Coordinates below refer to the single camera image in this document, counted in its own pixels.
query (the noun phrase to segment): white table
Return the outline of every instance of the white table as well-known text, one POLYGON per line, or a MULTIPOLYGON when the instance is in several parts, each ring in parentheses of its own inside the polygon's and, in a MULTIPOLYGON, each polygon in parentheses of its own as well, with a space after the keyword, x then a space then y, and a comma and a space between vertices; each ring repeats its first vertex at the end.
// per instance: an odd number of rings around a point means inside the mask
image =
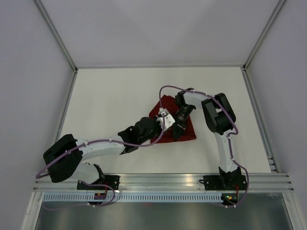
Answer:
MULTIPOLYGON (((80 69, 61 134, 84 139, 115 135, 148 116, 164 85, 225 93, 239 129, 234 137, 237 161, 251 173, 271 172, 239 67, 80 69)), ((175 96, 177 90, 165 89, 163 94, 175 96)), ((203 111, 193 111, 191 119, 196 140, 156 144, 88 162, 99 164, 105 173, 217 173, 217 145, 203 111)))

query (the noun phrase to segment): purple cable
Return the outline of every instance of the purple cable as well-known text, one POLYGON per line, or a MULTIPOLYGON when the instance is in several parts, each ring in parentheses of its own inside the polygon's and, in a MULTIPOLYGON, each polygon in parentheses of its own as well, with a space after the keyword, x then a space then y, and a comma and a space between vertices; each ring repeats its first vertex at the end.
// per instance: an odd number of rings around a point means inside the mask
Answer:
MULTIPOLYGON (((84 181, 82 181, 83 184, 87 185, 87 186, 99 186, 99 187, 106 187, 108 189, 110 189, 112 192, 113 192, 113 196, 111 198, 111 200, 109 200, 108 202, 106 203, 103 203, 103 204, 99 204, 99 205, 95 205, 95 206, 99 206, 99 207, 103 207, 103 206, 107 206, 107 205, 110 205, 112 203, 112 201, 115 199, 116 197, 116 193, 115 193, 115 190, 110 187, 109 185, 106 185, 106 184, 88 184, 84 181)), ((59 210, 63 210, 63 209, 66 209, 68 207, 75 207, 75 206, 87 206, 88 203, 81 203, 81 204, 73 204, 73 205, 69 205, 69 206, 65 206, 65 207, 58 207, 58 208, 49 208, 49 207, 46 207, 45 206, 45 203, 43 202, 42 203, 42 207, 44 209, 46 209, 47 211, 59 211, 59 210)))
MULTIPOLYGON (((111 140, 112 143, 118 143, 118 144, 123 144, 123 145, 129 145, 129 146, 134 146, 134 147, 149 147, 151 145, 154 145, 155 143, 157 143, 163 136, 164 134, 164 128, 165 128, 165 118, 164 118, 164 115, 162 115, 162 119, 163 119, 163 125, 162 125, 162 131, 160 133, 160 136, 158 137, 157 140, 155 140, 154 142, 150 143, 150 144, 147 144, 147 145, 136 145, 136 144, 130 144, 130 143, 126 143, 126 142, 123 142, 123 141, 118 141, 118 140, 111 140)), ((89 141, 88 142, 88 145, 90 144, 94 144, 94 143, 98 143, 98 142, 110 142, 109 139, 99 139, 99 140, 92 140, 92 141, 89 141)), ((45 176, 48 176, 49 173, 46 173, 44 175, 42 175, 42 173, 44 171, 46 171, 50 166, 52 166, 54 163, 58 162, 59 160, 61 160, 63 157, 65 157, 66 155, 70 154, 71 152, 81 148, 81 147, 85 147, 86 144, 81 144, 81 145, 78 145, 68 151, 66 151, 65 153, 63 153, 62 155, 60 155, 59 157, 55 158, 52 162, 50 162, 48 165, 46 165, 44 168, 42 168, 38 174, 36 174, 35 178, 36 179, 40 179, 40 178, 43 178, 45 176)))
MULTIPOLYGON (((161 91, 162 89, 164 88, 174 88, 174 89, 177 89, 177 90, 180 90, 180 91, 184 91, 184 92, 192 92, 192 93, 198 93, 198 94, 202 94, 204 96, 207 96, 209 98, 211 98, 220 108, 221 110, 224 112, 224 114, 226 115, 226 117, 228 118, 228 120, 230 121, 231 125, 233 126, 233 128, 235 129, 235 132, 231 132, 231 133, 228 133, 227 137, 229 137, 230 135, 238 135, 239 134, 239 130, 238 128, 236 127, 234 121, 231 119, 229 113, 225 110, 225 108, 218 102, 218 100, 216 100, 213 96, 211 95, 207 95, 205 94, 204 92, 199 92, 199 91, 189 91, 189 90, 185 90, 185 89, 182 89, 182 88, 179 88, 179 87, 176 87, 176 86, 172 86, 172 85, 165 85, 163 86, 160 91, 159 91, 159 100, 160 100, 160 107, 162 108, 162 101, 161 101, 161 91)), ((234 155, 233 155, 233 152, 232 152, 232 146, 231 146, 231 141, 230 139, 228 139, 228 145, 229 145, 229 150, 230 150, 230 156, 231 156, 231 159, 233 161, 234 164, 236 164, 238 167, 240 167, 241 169, 243 169, 246 173, 246 178, 247 178, 247 186, 246 186, 246 190, 245 190, 245 193, 243 194, 242 198, 239 200, 239 202, 236 204, 236 205, 239 205, 246 197, 247 195, 247 192, 248 192, 248 188, 249 188, 249 174, 248 174, 248 171, 245 167, 243 167, 242 165, 240 165, 239 163, 237 163, 236 160, 233 160, 234 159, 234 155)))

